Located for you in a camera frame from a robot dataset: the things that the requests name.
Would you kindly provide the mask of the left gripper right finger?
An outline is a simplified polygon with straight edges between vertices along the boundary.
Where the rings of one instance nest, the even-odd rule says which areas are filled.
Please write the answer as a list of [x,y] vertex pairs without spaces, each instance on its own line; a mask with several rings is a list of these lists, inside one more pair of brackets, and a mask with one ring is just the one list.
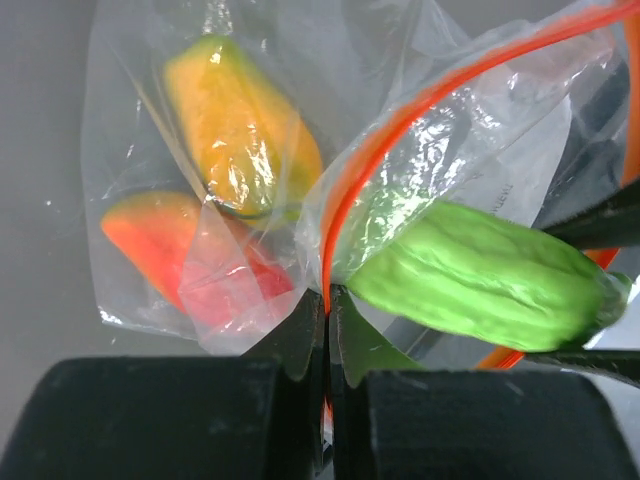
[[638,464],[589,373],[427,371],[331,290],[338,479],[635,479]]

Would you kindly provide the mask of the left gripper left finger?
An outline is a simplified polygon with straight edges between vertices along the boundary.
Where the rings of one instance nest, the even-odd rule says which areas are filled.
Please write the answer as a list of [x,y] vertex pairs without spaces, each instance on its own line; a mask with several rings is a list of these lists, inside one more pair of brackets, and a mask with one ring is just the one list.
[[41,378],[5,479],[311,479],[323,466],[321,297],[235,357],[87,357]]

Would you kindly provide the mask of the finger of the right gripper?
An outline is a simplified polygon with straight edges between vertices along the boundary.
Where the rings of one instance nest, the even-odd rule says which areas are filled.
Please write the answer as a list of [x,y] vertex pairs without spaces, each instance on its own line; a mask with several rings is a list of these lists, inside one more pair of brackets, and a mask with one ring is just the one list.
[[570,349],[526,353],[524,358],[537,364],[608,377],[639,388],[640,357],[638,350]]
[[639,245],[639,180],[543,231],[579,250]]

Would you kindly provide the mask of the fake green cucumber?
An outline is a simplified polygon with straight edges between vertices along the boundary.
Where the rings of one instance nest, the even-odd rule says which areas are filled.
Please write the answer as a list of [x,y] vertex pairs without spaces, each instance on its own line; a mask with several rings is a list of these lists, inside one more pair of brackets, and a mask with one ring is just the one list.
[[632,284],[540,230],[449,202],[346,282],[385,312],[524,352],[588,342],[623,316]]

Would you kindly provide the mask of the fake orange yellow mango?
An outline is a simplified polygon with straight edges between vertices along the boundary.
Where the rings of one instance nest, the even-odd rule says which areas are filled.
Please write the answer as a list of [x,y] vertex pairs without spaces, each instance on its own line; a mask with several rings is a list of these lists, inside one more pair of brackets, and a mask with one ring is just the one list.
[[324,166],[289,100],[228,36],[205,35],[168,60],[163,80],[206,191],[251,225],[298,219]]

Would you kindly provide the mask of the clear zip bag red seal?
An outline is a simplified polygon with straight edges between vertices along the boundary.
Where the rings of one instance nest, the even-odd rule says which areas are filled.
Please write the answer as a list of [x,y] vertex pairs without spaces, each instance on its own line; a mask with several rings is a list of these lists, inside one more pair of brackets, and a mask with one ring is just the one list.
[[81,161],[104,323],[213,355],[331,286],[458,345],[582,346],[630,280],[548,227],[639,169],[639,5],[102,1]]

